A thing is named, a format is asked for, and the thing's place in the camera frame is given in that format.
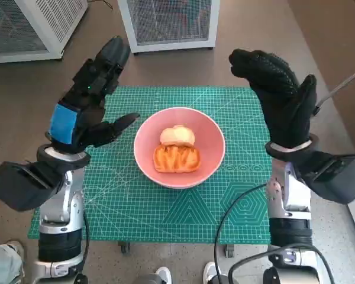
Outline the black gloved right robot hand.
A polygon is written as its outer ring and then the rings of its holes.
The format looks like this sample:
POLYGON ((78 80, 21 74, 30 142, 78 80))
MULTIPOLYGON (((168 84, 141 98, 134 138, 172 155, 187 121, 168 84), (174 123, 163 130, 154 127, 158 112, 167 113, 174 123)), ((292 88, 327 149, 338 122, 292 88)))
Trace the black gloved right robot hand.
POLYGON ((299 83, 289 64, 273 53, 235 49, 231 73, 249 82, 256 93, 271 142, 292 149, 309 140, 310 117, 317 100, 317 79, 299 83))

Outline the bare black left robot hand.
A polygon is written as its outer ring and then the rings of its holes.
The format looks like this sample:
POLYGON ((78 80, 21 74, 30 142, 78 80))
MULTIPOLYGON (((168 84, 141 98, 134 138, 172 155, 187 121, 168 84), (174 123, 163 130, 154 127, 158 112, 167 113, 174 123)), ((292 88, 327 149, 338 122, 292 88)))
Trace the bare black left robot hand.
POLYGON ((139 117, 133 112, 114 122, 103 120, 105 98, 116 90, 129 55, 129 45, 113 37, 94 59, 84 62, 51 117, 48 138, 57 151, 76 154, 109 144, 139 117))

